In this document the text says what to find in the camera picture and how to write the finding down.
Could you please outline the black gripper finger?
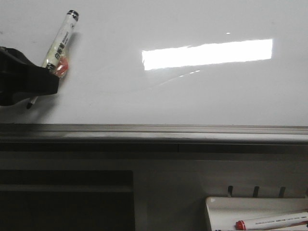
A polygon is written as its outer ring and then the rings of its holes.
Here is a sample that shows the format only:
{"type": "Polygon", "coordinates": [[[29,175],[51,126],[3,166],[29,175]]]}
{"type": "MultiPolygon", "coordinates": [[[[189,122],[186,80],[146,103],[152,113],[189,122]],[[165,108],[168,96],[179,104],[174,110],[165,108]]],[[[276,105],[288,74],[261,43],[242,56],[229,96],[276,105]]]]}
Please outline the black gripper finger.
{"type": "Polygon", "coordinates": [[[56,94],[59,78],[36,66],[19,50],[0,48],[0,104],[11,106],[35,96],[56,94]]]}

